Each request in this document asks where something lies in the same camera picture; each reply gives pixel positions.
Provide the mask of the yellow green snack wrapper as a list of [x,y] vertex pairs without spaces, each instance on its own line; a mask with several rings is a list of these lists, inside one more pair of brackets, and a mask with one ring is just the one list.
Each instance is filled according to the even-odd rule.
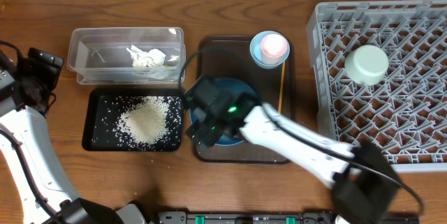
[[167,80],[176,71],[176,67],[172,66],[157,66],[157,67],[143,67],[136,68],[133,75],[141,76],[152,80]]

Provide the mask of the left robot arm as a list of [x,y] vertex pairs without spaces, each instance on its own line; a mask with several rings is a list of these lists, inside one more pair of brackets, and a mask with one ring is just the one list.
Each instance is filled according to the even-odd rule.
[[81,198],[52,146],[46,116],[64,60],[32,47],[1,55],[1,152],[19,192],[25,223],[148,223],[135,203],[119,210]]

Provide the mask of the pile of white rice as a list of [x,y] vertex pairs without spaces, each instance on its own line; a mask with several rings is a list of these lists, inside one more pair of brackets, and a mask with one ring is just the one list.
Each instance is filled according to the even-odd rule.
[[92,146],[113,151],[175,151],[181,142],[177,96],[101,96]]

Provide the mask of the wooden chopstick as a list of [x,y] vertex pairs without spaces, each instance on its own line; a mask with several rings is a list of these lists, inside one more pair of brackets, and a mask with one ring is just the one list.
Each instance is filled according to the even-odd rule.
[[282,109],[282,104],[283,104],[285,71],[286,71],[286,63],[283,62],[281,65],[281,82],[280,82],[279,102],[278,102],[278,112],[280,114],[281,114],[281,109]]

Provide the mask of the white pink cup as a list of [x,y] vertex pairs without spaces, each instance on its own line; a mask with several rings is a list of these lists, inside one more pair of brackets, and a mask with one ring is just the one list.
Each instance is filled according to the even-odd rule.
[[281,61],[287,49],[287,40],[282,35],[270,33],[261,41],[261,61],[266,65],[276,65]]

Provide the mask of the mint green bowl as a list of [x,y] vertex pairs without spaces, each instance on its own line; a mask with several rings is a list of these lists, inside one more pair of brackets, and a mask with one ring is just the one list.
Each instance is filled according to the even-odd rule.
[[385,76],[388,55],[375,45],[363,45],[349,53],[344,62],[346,75],[357,84],[375,85]]

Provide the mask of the white napkin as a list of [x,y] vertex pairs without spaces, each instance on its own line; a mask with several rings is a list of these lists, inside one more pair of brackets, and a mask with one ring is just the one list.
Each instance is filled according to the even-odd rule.
[[136,68],[159,67],[163,65],[166,58],[166,55],[158,49],[152,49],[146,52],[139,49],[135,45],[132,45],[126,50],[131,55],[131,59],[133,61],[132,66]]

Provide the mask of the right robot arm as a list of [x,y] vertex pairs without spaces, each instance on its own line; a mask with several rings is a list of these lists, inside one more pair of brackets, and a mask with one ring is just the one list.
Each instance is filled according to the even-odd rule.
[[278,113],[258,95],[234,94],[209,77],[199,78],[183,101],[196,117],[186,134],[210,148],[223,135],[270,149],[303,167],[330,191],[347,223],[379,223],[402,185],[373,144],[355,147],[315,133]]

